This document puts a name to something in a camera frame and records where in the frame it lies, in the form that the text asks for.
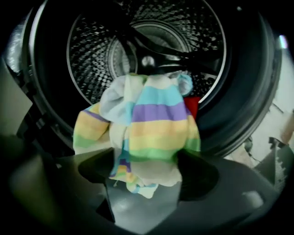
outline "blue stripe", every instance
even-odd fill
[[[157,89],[152,86],[145,86],[136,105],[167,105],[174,106],[183,102],[177,86],[172,85],[167,89]]]

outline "towel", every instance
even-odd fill
[[[134,74],[116,79],[100,103],[78,115],[74,149],[92,150],[108,136],[115,149],[109,177],[126,182],[129,191],[146,198],[153,196],[158,185],[181,181],[176,153],[181,149],[199,152],[200,137],[180,93],[180,80]]]

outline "green stripe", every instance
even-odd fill
[[[79,134],[73,135],[73,145],[78,147],[87,148],[93,144],[96,144],[97,140],[89,140],[85,139],[84,137],[80,136]]]
[[[200,151],[201,147],[201,140],[200,139],[187,139],[185,143],[185,149],[193,150],[193,151]]]
[[[159,160],[164,162],[175,162],[175,153],[179,149],[173,150],[162,150],[147,148],[141,150],[131,150],[130,151],[130,161],[131,162],[145,162],[149,160]]]

